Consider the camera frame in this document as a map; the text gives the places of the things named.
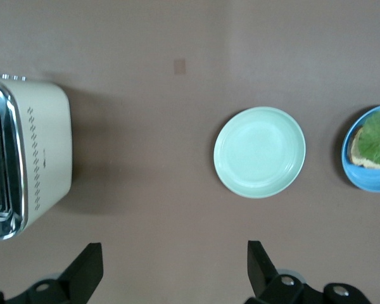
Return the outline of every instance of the plate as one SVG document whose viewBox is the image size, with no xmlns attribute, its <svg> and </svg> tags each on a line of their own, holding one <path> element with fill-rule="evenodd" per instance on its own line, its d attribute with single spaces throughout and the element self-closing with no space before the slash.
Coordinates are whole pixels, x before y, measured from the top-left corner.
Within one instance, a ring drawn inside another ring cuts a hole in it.
<svg viewBox="0 0 380 304">
<path fill-rule="evenodd" d="M 303 131 L 286 112 L 260 106 L 232 117 L 214 147 L 222 183 L 246 198 L 266 198 L 286 189 L 305 159 Z"/>
<path fill-rule="evenodd" d="M 348 158 L 348 146 L 351 136 L 357 128 L 364 124 L 367 117 L 376 111 L 380 111 L 380 106 L 366 112 L 350 127 L 342 144 L 341 158 L 343 170 L 352 184 L 365 191 L 380 193 L 380 170 L 356 166 Z"/>
</svg>

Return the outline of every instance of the bread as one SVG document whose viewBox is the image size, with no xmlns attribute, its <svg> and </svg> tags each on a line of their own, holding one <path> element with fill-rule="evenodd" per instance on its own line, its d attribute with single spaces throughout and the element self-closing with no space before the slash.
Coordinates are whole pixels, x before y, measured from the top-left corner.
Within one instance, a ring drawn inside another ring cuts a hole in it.
<svg viewBox="0 0 380 304">
<path fill-rule="evenodd" d="M 380 169 L 380 163 L 374 163 L 371 160 L 368 160 L 367 158 L 363 157 L 358 148 L 358 141 L 360 134 L 362 133 L 363 128 L 359 127 L 356 130 L 355 135 L 350 140 L 350 144 L 348 146 L 348 157 L 352 164 L 356 166 L 362 166 L 365 168 L 371 168 L 371 169 Z"/>
</svg>

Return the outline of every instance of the toaster logo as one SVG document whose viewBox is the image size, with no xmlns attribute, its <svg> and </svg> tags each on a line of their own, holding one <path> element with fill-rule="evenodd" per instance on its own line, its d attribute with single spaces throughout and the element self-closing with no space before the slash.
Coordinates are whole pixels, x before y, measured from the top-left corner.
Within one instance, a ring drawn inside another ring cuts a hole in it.
<svg viewBox="0 0 380 304">
<path fill-rule="evenodd" d="M 34 204 L 35 204 L 35 210 L 37 211 L 39 209 L 39 207 L 41 206 L 41 204 L 39 203 L 39 201 L 41 200 L 41 196 L 39 195 L 39 193 L 41 192 L 41 180 L 40 180 L 40 175 L 39 175 L 39 172 L 40 172 L 40 167 L 39 167 L 39 156 L 38 156 L 38 142 L 37 142 L 37 134 L 35 133 L 35 130 L 36 130 L 36 126 L 35 126 L 35 117 L 34 117 L 34 109 L 29 107 L 28 110 L 27 110 L 28 114 L 29 114 L 29 118 L 28 118 L 28 121 L 30 123 L 30 131 L 31 131 L 31 140 L 32 140 L 32 150 L 33 150 L 33 153 L 32 153 L 32 156 L 34 157 L 34 179 L 32 180 L 32 182 L 34 183 Z"/>
</svg>

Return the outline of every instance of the gray tabletop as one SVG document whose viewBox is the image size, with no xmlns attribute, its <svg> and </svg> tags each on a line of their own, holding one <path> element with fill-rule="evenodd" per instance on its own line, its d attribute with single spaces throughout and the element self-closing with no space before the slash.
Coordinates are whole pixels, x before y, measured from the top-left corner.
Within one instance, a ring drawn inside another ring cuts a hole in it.
<svg viewBox="0 0 380 304">
<path fill-rule="evenodd" d="M 315 289 L 380 303 L 380 194 L 340 162 L 380 105 L 380 0 L 0 1 L 0 72 L 70 99 L 73 184 L 0 242 L 0 289 L 21 293 L 101 242 L 89 303 L 244 303 L 246 245 Z M 297 179 L 264 199 L 219 180 L 213 145 L 235 113 L 272 106 L 301 126 Z"/>
</svg>

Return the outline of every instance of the white toaster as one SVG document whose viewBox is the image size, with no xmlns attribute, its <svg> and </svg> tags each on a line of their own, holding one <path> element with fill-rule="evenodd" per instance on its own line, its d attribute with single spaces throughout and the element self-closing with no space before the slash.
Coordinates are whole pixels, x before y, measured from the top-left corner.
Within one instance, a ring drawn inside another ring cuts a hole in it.
<svg viewBox="0 0 380 304">
<path fill-rule="evenodd" d="M 72 130 L 57 85 L 0 75 L 0 239 L 22 232 L 72 182 Z"/>
</svg>

